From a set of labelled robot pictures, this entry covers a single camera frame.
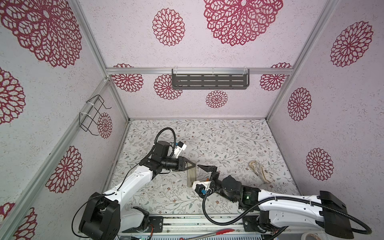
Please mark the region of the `white universal AC remote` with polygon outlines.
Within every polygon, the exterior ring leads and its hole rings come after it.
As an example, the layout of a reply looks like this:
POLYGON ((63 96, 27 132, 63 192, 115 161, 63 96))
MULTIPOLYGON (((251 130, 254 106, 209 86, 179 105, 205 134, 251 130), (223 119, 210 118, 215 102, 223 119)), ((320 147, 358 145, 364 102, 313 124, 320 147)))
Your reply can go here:
POLYGON ((192 188, 193 183, 197 180, 197 168, 193 167, 187 170, 187 187, 192 188))

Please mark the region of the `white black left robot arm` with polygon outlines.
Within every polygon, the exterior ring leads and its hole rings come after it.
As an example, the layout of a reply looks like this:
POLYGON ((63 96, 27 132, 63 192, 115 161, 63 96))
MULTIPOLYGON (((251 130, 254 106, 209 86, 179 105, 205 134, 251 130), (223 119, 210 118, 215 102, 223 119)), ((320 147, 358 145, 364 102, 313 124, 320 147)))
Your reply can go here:
POLYGON ((192 161, 180 154, 187 148, 183 142, 174 146, 165 141, 153 144, 150 152, 139 162, 133 173, 103 194, 95 192, 83 205, 84 213, 79 223, 83 238, 113 240, 126 230, 146 231, 150 228, 148 211, 133 207, 122 213, 123 207, 146 184, 163 170, 184 172, 194 168, 192 161))

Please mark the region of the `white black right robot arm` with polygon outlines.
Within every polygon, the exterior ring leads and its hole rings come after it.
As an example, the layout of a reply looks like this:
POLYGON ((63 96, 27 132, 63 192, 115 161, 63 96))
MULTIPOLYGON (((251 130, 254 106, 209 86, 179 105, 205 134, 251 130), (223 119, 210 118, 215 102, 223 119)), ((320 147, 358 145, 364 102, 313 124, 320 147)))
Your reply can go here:
POLYGON ((346 217, 347 207, 335 195, 321 191, 312 196, 290 196, 277 194, 258 188, 244 186, 232 176, 219 180, 216 166, 199 165, 200 169, 211 173, 208 181, 193 183, 194 191, 205 202, 212 194, 237 203, 241 214, 258 211, 256 228, 265 233, 283 227, 309 227, 321 229, 326 234, 341 239, 353 239, 350 219, 346 217))

